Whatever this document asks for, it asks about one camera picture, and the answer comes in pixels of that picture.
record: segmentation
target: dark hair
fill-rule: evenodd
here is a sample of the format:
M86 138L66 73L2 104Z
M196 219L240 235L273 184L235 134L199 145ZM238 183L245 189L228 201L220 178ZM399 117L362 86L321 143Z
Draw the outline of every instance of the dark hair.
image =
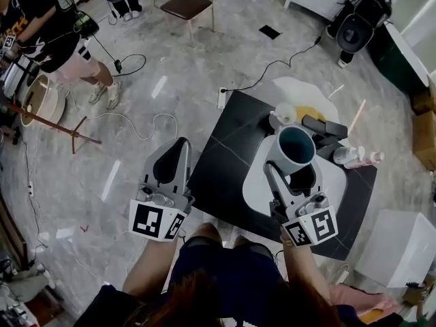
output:
M142 305L126 321L125 327L222 327L218 317L218 294L214 281L202 270L185 277L170 288L165 303L156 311ZM290 282L277 284L268 307L266 326L289 326L289 314L295 326L339 327L341 322L334 307L317 290L296 273Z

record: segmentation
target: marble floor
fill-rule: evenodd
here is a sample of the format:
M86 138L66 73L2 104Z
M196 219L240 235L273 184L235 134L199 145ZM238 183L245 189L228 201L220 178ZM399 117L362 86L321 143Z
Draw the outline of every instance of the marble floor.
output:
M215 28L210 14L194 22L194 43L190 44L185 23L169 18L153 7L153 0L140 0L139 19L117 25L108 24L108 5L91 0L80 8L100 20L99 41L114 58L144 54L146 65L135 74L119 78L123 84L121 102L113 112L128 116L143 138L153 133L153 117L172 114L177 119L178 136L187 137L197 161L221 111L217 109L219 87L242 88L252 85L266 65L312 45L325 21L302 7L283 9L285 0L215 0ZM282 34L271 40L258 29L270 25ZM91 40L91 52L104 63L111 58ZM367 215L347 263L353 267L371 233L377 214L384 208L422 212L433 217L432 180L412 155L412 111L409 100L374 67L368 54L360 52L346 68L337 66L339 48L327 38L292 60L292 68L272 65L264 81L291 76L318 86L339 110L341 122L349 125L363 99L366 106L349 141L367 151L383 151L386 160L379 164L377 180ZM130 57L123 71L142 64L141 57ZM168 80L153 99L151 92L162 76ZM81 116L96 117L106 110L107 97L94 106L88 104L91 88L78 82L62 88L67 107L61 123L75 127ZM245 91L258 96L256 87ZM79 143L72 155L71 138L39 126L23 130L29 159L29 178L35 187L33 205L40 227L39 239L48 248L37 248L37 261L43 262L57 278L58 293L66 309L79 316L93 299L102 282L120 288L144 241L127 232L128 204L136 194L136 183L145 159L161 144L173 139L174 121L156 118L155 134L140 140L131 125L119 116L103 116L86 121L81 132L100 139L103 144ZM20 231L34 249L37 226L27 197L25 145L5 145L0 161L1 192ZM103 195L114 165L119 168L110 192ZM184 231L189 236L203 220L194 210ZM220 223L224 241L230 244L235 230ZM247 237L268 245L273 253L280 245L254 234ZM324 272L332 278L342 263L317 257ZM367 285L368 289L379 287Z

